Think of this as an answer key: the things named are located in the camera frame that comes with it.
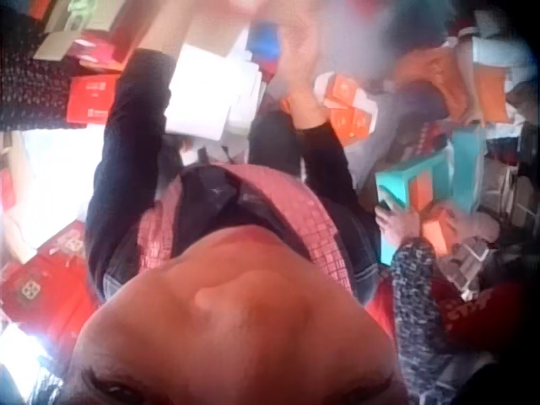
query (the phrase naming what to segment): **patterned sleeve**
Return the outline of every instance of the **patterned sleeve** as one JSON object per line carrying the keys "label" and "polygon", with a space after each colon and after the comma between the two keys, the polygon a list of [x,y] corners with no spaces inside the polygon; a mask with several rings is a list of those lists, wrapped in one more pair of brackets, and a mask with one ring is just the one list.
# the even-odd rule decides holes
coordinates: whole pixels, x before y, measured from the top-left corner
{"label": "patterned sleeve", "polygon": [[434,264],[433,247],[423,239],[403,245],[391,264],[399,364],[416,403],[448,403],[453,396],[452,389],[436,384],[454,351],[431,297]]}

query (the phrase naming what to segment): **sleeve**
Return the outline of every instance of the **sleeve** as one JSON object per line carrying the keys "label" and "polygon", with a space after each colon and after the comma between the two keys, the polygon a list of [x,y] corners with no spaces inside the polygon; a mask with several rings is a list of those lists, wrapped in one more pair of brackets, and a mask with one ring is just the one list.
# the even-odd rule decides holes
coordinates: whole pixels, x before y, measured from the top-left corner
{"label": "sleeve", "polygon": [[154,204],[164,113],[175,66],[172,57],[136,51],[116,84],[86,221],[89,272],[101,296],[115,249]]}
{"label": "sleeve", "polygon": [[454,357],[446,341],[442,316],[431,296],[433,247],[423,239],[404,244],[391,264],[399,364],[409,395],[445,402],[450,395],[437,386]]}
{"label": "sleeve", "polygon": [[358,197],[342,144],[330,122],[300,134],[306,184],[321,198],[358,211]]}

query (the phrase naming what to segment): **person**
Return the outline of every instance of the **person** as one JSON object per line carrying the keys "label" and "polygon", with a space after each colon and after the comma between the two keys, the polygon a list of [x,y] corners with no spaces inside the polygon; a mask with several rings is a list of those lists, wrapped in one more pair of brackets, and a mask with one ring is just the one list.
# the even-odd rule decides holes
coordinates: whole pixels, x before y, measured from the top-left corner
{"label": "person", "polygon": [[275,137],[262,143],[274,157],[298,142],[306,184],[267,167],[275,161],[257,165],[266,154],[251,148],[249,165],[182,169],[154,200],[168,88],[195,7],[166,0],[118,81],[87,218],[104,303],[55,403],[399,404],[426,391],[448,403],[454,391],[432,378],[442,337],[422,285],[433,248],[416,225],[393,230],[399,359],[360,304],[376,288],[375,219],[312,94],[313,19],[282,28],[292,122],[271,115],[276,127],[251,135],[252,146]]}

